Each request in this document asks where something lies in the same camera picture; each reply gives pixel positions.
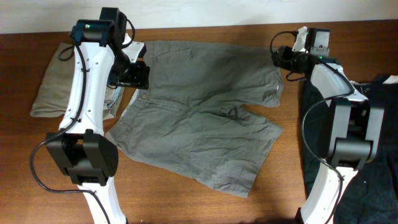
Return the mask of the grey shorts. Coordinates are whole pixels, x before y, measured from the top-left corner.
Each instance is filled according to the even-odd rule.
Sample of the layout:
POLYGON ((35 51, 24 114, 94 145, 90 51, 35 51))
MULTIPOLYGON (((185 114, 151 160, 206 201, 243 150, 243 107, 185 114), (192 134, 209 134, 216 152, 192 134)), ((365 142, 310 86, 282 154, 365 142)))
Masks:
POLYGON ((149 89, 133 94, 107 138, 134 161, 247 197, 283 132, 246 109, 280 104, 270 50, 174 40, 146 47, 149 89))

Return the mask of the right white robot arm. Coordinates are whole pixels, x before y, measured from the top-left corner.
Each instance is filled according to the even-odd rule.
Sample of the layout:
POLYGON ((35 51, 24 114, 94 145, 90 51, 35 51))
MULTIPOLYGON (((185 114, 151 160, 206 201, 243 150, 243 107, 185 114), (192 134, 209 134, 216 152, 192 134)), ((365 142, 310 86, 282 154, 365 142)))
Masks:
POLYGON ((371 103, 347 79, 334 58, 280 47, 272 53, 275 66, 302 73, 323 97, 309 107, 328 105, 314 155, 320 167, 306 202, 297 210, 299 223, 333 223, 347 186, 376 154, 384 108, 371 103))

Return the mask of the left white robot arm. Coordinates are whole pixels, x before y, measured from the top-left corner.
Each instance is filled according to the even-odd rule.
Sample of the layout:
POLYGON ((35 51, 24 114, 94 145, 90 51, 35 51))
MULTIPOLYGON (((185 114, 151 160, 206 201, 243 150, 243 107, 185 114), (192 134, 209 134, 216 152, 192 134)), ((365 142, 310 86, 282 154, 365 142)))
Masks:
POLYGON ((95 223, 127 223, 114 184, 118 148, 104 136, 106 87, 149 87, 150 68, 141 60, 146 47, 128 39, 125 28, 124 19, 79 20, 73 27, 70 98, 59 132, 45 140, 61 173, 84 194, 95 223))

